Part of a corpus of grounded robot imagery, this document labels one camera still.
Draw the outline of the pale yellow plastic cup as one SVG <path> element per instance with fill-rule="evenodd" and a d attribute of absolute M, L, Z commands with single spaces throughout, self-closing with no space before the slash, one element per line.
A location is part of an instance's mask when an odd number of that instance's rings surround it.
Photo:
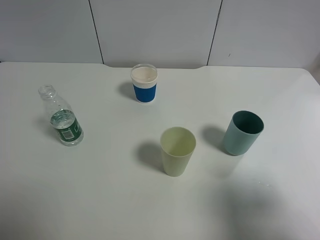
<path fill-rule="evenodd" d="M 196 148 L 194 134 L 180 126 L 166 129 L 160 137 L 164 172 L 171 177 L 181 176 Z"/>

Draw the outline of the teal blue plastic cup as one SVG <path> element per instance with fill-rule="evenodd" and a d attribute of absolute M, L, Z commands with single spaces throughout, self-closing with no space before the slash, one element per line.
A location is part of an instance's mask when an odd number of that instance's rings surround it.
<path fill-rule="evenodd" d="M 225 132 L 223 146 L 230 155 L 243 155 L 263 130 L 264 122 L 258 115 L 247 110 L 237 111 Z"/>

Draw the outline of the blue sleeved white cup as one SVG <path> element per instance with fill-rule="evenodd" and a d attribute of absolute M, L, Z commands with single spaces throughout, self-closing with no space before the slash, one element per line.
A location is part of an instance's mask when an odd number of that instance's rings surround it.
<path fill-rule="evenodd" d="M 141 103 L 150 103 L 155 99 L 158 71 L 151 64 L 135 65 L 130 72 L 136 99 Z"/>

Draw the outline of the clear bottle green label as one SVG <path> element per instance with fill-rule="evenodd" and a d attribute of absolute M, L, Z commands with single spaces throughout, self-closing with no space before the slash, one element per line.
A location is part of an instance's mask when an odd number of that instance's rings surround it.
<path fill-rule="evenodd" d="M 38 93 L 47 119 L 61 143 L 68 147 L 78 145 L 84 138 L 84 132 L 68 102 L 49 84 L 41 86 Z"/>

